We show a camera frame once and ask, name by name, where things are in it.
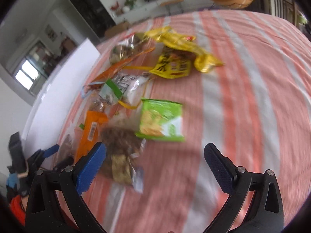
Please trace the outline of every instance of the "green snack package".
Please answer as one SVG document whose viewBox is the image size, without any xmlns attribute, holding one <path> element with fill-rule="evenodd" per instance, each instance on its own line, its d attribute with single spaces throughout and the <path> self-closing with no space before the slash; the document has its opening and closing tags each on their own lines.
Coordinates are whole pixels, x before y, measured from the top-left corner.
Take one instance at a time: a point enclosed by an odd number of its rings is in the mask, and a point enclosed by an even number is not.
<svg viewBox="0 0 311 233">
<path fill-rule="evenodd" d="M 184 141 L 182 135 L 182 104 L 155 99 L 142 99 L 142 117 L 137 137 L 162 140 Z"/>
</svg>

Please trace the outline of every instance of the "white barcode label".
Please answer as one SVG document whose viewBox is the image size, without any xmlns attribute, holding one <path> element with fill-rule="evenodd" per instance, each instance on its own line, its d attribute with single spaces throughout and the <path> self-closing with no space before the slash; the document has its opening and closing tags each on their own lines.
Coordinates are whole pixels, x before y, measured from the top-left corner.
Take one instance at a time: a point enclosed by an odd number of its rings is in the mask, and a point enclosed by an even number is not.
<svg viewBox="0 0 311 233">
<path fill-rule="evenodd" d="M 93 141 L 93 137 L 94 137 L 94 134 L 95 134 L 96 127 L 97 127 L 97 123 L 96 122 L 92 122 L 91 129 L 90 129 L 89 135 L 87 137 L 87 139 L 89 141 L 91 141 L 91 142 Z"/>
</svg>

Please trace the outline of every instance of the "yellow packaging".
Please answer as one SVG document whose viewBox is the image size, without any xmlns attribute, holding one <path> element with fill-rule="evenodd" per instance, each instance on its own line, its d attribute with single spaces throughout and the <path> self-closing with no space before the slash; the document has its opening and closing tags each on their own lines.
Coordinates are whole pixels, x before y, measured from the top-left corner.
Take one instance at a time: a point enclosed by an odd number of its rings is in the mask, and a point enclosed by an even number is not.
<svg viewBox="0 0 311 233">
<path fill-rule="evenodd" d="M 149 72 L 166 79 L 175 79 L 189 75 L 192 53 L 165 46 L 156 66 Z"/>
<path fill-rule="evenodd" d="M 197 57 L 194 61 L 194 66 L 202 73 L 208 73 L 214 67 L 223 65 L 212 54 L 197 44 L 187 41 L 185 35 L 174 32 L 169 26 L 145 32 L 145 35 L 170 48 L 195 53 Z"/>
<path fill-rule="evenodd" d="M 84 132 L 76 152 L 75 162 L 77 162 L 82 156 L 87 155 L 96 142 L 98 142 L 98 128 L 107 122 L 108 117 L 105 113 L 90 110 L 87 112 Z"/>
</svg>

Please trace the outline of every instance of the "white cabinet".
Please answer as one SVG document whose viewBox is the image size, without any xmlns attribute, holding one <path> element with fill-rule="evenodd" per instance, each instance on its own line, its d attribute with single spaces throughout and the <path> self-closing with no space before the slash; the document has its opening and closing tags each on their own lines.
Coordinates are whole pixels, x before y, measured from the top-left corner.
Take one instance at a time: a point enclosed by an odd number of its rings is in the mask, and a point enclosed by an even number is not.
<svg viewBox="0 0 311 233">
<path fill-rule="evenodd" d="M 137 21 L 147 19 L 147 18 L 154 18 L 168 15 L 168 11 L 166 7 L 161 7 L 160 4 L 163 2 L 167 2 L 169 0 L 156 0 L 153 2 L 145 3 L 139 8 L 135 8 L 123 15 L 120 15 L 114 18 L 116 23 L 121 23 L 124 20 L 128 21 L 129 23 L 135 23 Z M 200 8 L 206 8 L 213 4 L 211 0 L 184 0 L 181 3 L 184 11 L 194 11 Z M 180 12 L 180 8 L 176 4 L 170 5 L 171 13 L 176 14 Z"/>
</svg>

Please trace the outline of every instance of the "striped bedsheet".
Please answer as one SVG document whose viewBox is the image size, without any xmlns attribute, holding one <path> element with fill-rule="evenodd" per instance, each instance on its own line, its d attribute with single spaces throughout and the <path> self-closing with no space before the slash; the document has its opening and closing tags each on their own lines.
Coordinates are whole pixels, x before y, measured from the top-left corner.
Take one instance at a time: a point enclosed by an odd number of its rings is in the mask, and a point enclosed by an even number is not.
<svg viewBox="0 0 311 233">
<path fill-rule="evenodd" d="M 209 74 L 192 69 L 188 77 L 155 79 L 150 98 L 183 103 L 186 142 L 147 142 L 140 157 L 143 194 L 98 174 L 82 195 L 86 204 L 109 233 L 200 233 L 227 199 L 203 157 L 204 146 L 214 143 L 237 166 L 275 172 L 288 224 L 310 192 L 311 43 L 289 22 L 253 12 L 156 18 L 100 44 L 101 59 L 87 83 L 108 65 L 122 37 L 166 25 L 195 35 L 225 66 Z M 139 57 L 134 65 L 153 65 L 158 56 Z M 81 121 L 82 109 L 78 95 L 60 142 L 70 124 Z M 233 227 L 242 222 L 250 200 L 249 195 Z"/>
</svg>

